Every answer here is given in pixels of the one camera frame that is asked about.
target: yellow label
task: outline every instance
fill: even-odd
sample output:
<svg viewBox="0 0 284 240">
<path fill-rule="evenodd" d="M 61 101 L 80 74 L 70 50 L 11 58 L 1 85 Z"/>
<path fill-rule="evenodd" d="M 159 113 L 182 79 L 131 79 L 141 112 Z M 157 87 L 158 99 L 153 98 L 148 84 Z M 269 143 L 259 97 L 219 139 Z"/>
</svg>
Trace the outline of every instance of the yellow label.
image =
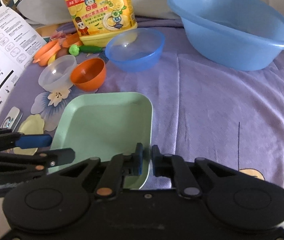
<svg viewBox="0 0 284 240">
<path fill-rule="evenodd" d="M 79 36 L 131 28 L 136 24 L 131 0 L 67 0 Z"/>
</svg>

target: instruction manual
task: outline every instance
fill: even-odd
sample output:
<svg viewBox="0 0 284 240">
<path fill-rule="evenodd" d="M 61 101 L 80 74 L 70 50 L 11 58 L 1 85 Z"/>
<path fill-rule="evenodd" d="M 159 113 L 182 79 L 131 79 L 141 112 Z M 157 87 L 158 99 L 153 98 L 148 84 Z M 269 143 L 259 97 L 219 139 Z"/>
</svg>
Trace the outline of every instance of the instruction manual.
<svg viewBox="0 0 284 240">
<path fill-rule="evenodd" d="M 0 6 L 0 112 L 44 39 L 15 11 Z"/>
</svg>

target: green tray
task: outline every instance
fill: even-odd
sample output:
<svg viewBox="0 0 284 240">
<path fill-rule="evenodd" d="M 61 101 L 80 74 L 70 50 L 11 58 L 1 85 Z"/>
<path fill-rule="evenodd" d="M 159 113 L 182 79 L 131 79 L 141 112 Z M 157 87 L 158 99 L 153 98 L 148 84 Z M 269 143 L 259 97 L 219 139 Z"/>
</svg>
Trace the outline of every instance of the green tray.
<svg viewBox="0 0 284 240">
<path fill-rule="evenodd" d="M 109 161 L 120 153 L 133 153 L 136 143 L 145 149 L 141 176 L 127 177 L 125 188 L 141 188 L 149 175 L 153 108 L 150 100 L 135 92 L 87 94 L 65 108 L 51 150 L 72 148 L 71 164 L 53 167 L 55 172 L 90 157 Z"/>
</svg>

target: detergent jug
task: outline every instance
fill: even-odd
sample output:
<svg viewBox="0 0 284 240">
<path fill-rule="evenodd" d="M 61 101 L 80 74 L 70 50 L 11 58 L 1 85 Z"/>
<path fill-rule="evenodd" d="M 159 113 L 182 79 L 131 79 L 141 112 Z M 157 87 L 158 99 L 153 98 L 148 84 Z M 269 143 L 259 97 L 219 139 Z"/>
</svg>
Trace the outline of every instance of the detergent jug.
<svg viewBox="0 0 284 240">
<path fill-rule="evenodd" d="M 138 27 L 131 0 L 65 0 L 84 45 L 105 47 L 119 33 Z"/>
</svg>

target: orange bowl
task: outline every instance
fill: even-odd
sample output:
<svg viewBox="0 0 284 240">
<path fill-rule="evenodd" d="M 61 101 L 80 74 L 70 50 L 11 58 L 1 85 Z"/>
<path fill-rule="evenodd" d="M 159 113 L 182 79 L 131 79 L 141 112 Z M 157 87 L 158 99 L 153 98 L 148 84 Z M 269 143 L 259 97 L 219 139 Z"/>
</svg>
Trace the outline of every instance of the orange bowl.
<svg viewBox="0 0 284 240">
<path fill-rule="evenodd" d="M 82 62 L 72 71 L 70 76 L 72 83 L 85 92 L 100 88 L 105 78 L 105 62 L 100 58 L 91 58 Z"/>
<path fill-rule="evenodd" d="M 67 37 L 62 43 L 62 47 L 63 48 L 69 48 L 73 44 L 78 45 L 78 46 L 83 45 L 82 41 L 80 40 L 78 33 L 74 33 L 71 36 Z"/>
<path fill-rule="evenodd" d="M 33 63 L 46 66 L 49 59 L 61 49 L 59 40 L 53 40 L 45 44 L 35 55 Z"/>
</svg>

